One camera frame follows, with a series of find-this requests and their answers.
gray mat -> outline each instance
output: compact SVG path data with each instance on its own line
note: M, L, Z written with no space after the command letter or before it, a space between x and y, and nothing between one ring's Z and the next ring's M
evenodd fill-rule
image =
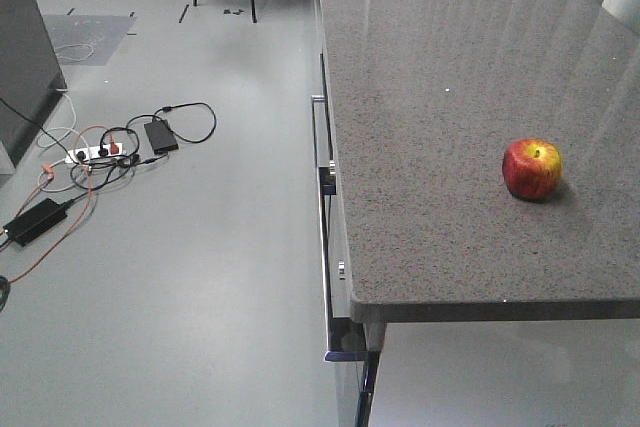
M62 65L106 65L136 20L117 15L42 17Z

apple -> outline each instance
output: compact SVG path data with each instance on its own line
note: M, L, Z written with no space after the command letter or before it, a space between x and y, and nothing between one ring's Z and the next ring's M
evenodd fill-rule
M502 159L502 175L509 192L525 200L544 199L556 188L561 174L558 149L543 140L517 140Z

power adapter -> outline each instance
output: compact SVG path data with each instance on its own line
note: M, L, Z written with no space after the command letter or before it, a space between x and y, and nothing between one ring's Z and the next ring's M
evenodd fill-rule
M169 128L169 122L165 119L144 124L144 130L147 131L147 137L154 154L166 154L178 148L178 141Z
M72 204L73 200L58 204L51 199L44 199L4 225L3 229L9 239L24 247L58 222L66 219L67 209Z

plug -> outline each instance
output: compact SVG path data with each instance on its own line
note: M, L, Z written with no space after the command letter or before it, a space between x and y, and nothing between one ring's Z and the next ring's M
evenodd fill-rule
M45 163L45 164L42 164L42 170L47 174L47 180L51 182L55 177L53 173L53 167Z
M118 147L118 144L116 144L113 139L109 141L109 153L111 155L117 155L120 153L120 147Z

power strip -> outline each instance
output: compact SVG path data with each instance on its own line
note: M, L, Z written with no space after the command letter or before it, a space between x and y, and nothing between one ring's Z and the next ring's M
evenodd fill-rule
M110 144L105 144L104 148L107 149L107 155L105 155L104 157L101 157L99 152L100 152L100 146L99 145L94 145L93 147L89 147L89 150L87 151L86 148L82 148L82 149L75 149L75 150L68 150L67 151L67 157L64 159L66 164L77 164L79 163L78 158L76 157L76 155L79 152L83 152L84 153L84 162L89 162L89 160L100 160L100 159L108 159L109 157L115 157L117 155L126 155L126 151L122 148L122 143L121 142L115 142L115 145L118 147L118 153L116 154L112 154L109 147Z

